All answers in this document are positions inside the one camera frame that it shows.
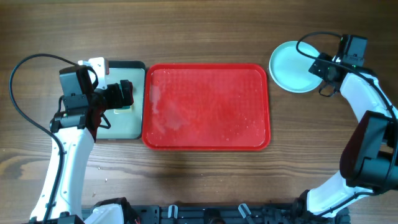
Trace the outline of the light blue plate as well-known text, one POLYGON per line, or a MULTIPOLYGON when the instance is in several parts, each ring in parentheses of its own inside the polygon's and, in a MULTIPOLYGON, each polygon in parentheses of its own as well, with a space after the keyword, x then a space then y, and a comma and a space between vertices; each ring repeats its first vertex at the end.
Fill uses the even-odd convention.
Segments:
POLYGON ((276 67, 292 67, 307 71, 315 61, 300 54, 296 49, 297 41, 288 41, 279 45, 269 60, 269 69, 276 67))

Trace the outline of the white round plate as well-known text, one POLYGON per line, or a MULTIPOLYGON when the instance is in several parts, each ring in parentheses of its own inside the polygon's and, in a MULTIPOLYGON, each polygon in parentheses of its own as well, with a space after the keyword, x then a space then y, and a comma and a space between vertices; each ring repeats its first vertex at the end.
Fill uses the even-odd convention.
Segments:
POLYGON ((318 87, 322 79, 306 69, 292 67, 276 67, 269 69, 272 79, 282 89, 292 93, 306 93, 318 87))

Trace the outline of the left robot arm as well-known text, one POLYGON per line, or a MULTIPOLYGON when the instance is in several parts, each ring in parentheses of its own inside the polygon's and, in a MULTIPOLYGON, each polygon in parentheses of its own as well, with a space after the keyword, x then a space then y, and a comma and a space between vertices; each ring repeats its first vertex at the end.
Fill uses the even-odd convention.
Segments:
POLYGON ((134 103, 132 83, 107 83, 108 75, 109 63, 103 57, 81 60, 60 71, 65 111, 56 112, 50 123, 52 155, 31 220, 45 223, 58 220, 63 213, 81 216, 85 169, 97 130, 108 120, 105 112, 134 103))

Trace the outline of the green yellow sponge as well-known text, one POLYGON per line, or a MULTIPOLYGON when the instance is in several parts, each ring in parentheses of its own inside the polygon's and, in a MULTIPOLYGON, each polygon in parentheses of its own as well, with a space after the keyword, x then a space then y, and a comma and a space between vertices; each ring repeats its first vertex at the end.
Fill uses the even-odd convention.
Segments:
POLYGON ((113 110, 114 114, 132 113, 133 104, 134 104, 133 94, 132 93, 128 93, 127 94, 127 99, 131 102, 131 104, 123 106, 122 108, 119 108, 119 109, 114 109, 113 110))

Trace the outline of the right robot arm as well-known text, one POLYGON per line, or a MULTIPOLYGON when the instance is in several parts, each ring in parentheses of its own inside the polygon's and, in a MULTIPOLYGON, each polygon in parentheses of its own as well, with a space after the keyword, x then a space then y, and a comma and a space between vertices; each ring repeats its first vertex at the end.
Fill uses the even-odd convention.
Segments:
POLYGON ((337 34, 334 57, 312 57, 309 69, 348 101, 358 126, 340 159, 340 168, 321 186, 306 190, 292 205, 292 215, 318 222, 348 205, 397 190, 397 109, 379 86, 377 75, 363 66, 367 38, 337 34))

